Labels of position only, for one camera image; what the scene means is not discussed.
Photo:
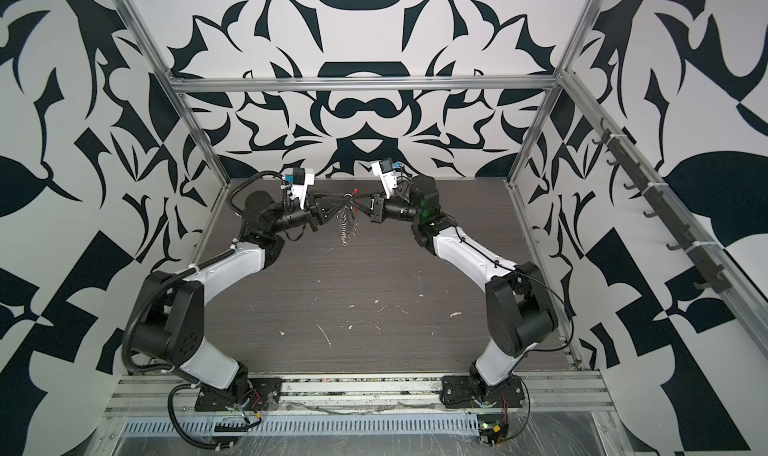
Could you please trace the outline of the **aluminium frame crossbar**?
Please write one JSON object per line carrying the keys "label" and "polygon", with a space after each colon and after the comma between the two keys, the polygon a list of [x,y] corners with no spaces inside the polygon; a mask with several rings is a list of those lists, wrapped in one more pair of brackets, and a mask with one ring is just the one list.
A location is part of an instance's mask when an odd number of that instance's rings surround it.
{"label": "aluminium frame crossbar", "polygon": [[549,89],[552,75],[527,76],[405,76],[304,78],[171,78],[177,93],[250,91],[373,91],[453,89]]}

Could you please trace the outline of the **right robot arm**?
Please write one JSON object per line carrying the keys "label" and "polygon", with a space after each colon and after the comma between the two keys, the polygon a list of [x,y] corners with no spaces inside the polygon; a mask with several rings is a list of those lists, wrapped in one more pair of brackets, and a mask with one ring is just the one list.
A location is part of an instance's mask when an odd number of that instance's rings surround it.
{"label": "right robot arm", "polygon": [[494,405],[523,385],[514,375],[522,359],[559,328],[554,300],[558,295],[544,283],[540,268],[501,258],[473,240],[440,204],[436,182],[417,176],[402,196],[387,188],[364,196],[350,194],[348,203],[376,223],[388,219],[411,224],[417,244],[451,264],[485,294],[490,341],[458,383],[445,383],[441,393],[447,407]]}

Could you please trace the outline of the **black wall hook rack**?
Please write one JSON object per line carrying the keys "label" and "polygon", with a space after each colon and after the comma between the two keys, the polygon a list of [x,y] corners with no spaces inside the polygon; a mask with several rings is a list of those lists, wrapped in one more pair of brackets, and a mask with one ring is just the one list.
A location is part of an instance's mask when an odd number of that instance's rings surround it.
{"label": "black wall hook rack", "polygon": [[674,238],[674,243],[667,243],[666,248],[682,251],[698,270],[702,282],[695,282],[694,286],[718,294],[730,290],[733,284],[722,259],[716,255],[717,243],[694,227],[693,217],[669,184],[662,181],[626,134],[614,133],[605,126],[604,118],[600,120],[600,132],[594,143],[604,145],[613,156],[608,164],[620,167],[629,177],[630,183],[625,183],[624,188],[635,191],[649,204],[651,210],[644,212],[644,217],[659,219]]}

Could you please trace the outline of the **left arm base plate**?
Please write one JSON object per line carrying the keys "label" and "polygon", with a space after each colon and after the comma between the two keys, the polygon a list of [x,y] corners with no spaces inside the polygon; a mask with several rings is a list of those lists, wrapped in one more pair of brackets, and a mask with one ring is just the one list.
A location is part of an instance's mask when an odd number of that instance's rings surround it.
{"label": "left arm base plate", "polygon": [[246,411],[265,410],[278,403],[283,379],[279,377],[257,377],[245,380],[236,378],[227,389],[215,389],[202,385],[195,402],[197,412],[215,412],[239,406]]}

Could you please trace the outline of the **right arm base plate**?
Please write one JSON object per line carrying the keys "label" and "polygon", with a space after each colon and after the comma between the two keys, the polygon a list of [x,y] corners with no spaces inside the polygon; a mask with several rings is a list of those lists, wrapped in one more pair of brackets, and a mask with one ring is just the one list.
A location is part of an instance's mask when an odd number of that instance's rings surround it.
{"label": "right arm base plate", "polygon": [[448,409],[520,408],[525,399],[518,378],[507,378],[496,386],[488,386],[480,377],[471,375],[443,376],[439,399]]}

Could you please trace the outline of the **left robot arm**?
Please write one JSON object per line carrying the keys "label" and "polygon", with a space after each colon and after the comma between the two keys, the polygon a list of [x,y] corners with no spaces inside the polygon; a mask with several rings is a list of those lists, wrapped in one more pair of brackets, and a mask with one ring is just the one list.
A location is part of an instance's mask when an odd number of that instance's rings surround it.
{"label": "left robot arm", "polygon": [[316,230],[349,202],[347,195],[311,193],[303,205],[256,191],[237,211],[236,241],[223,253],[177,273],[155,271],[143,282],[124,330],[121,358],[131,374],[167,371],[229,390],[247,371],[205,336],[205,309],[216,296],[276,262],[293,228]]}

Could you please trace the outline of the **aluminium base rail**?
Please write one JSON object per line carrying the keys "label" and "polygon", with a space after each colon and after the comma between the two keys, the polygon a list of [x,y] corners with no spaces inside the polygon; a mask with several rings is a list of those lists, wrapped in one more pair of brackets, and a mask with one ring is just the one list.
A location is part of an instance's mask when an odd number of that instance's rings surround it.
{"label": "aluminium base rail", "polygon": [[[521,372],[532,409],[544,411],[612,411],[607,386],[598,372]],[[250,408],[294,414],[437,412],[444,409],[440,373],[288,374],[277,377],[276,389],[257,388],[246,397]],[[109,402],[107,415],[159,415],[167,395],[181,382],[172,376],[122,378]]]}

